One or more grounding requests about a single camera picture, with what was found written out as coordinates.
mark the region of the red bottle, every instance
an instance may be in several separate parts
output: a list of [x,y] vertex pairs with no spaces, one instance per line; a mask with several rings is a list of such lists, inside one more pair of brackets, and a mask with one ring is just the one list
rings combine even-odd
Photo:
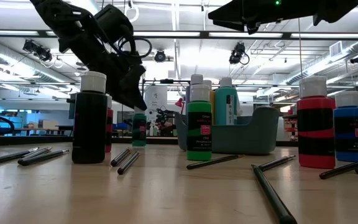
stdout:
[[300,81],[298,108],[299,163],[304,167],[335,168],[335,101],[327,98],[325,77]]
[[107,123],[106,123],[106,147],[105,152],[111,152],[111,138],[112,138],[112,98],[108,96],[107,102]]

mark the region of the green bottle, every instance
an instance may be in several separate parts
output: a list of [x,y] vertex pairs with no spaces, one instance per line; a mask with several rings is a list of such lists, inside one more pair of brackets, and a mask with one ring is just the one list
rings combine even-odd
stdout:
[[146,121],[144,111],[135,107],[135,115],[132,125],[132,146],[146,145]]
[[209,87],[193,85],[187,105],[187,159],[208,161],[212,157],[212,105]]

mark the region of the table surface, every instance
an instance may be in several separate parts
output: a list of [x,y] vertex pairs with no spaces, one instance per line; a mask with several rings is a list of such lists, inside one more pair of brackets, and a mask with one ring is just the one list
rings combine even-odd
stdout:
[[[0,147],[0,155],[34,146]],[[296,148],[278,147],[269,156],[186,170],[191,162],[178,146],[149,145],[124,175],[117,175],[110,158],[127,146],[113,144],[102,164],[73,165],[70,155],[28,167],[0,164],[0,224],[277,223],[250,165],[297,154]],[[358,223],[358,175],[321,180],[323,171],[295,160],[265,175],[298,223]]]

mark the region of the black bottle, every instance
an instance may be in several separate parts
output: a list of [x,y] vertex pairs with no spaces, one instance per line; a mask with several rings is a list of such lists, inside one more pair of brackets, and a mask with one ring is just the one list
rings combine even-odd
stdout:
[[89,71],[81,77],[75,100],[74,138],[71,159],[75,164],[104,161],[108,97],[106,76]]

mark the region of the blue bottle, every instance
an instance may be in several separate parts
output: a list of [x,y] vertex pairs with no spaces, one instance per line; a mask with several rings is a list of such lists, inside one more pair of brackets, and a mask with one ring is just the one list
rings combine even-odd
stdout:
[[215,125],[237,124],[237,90],[232,87],[231,78],[221,80],[215,90]]
[[345,91],[335,96],[334,110],[336,159],[358,162],[358,92]]

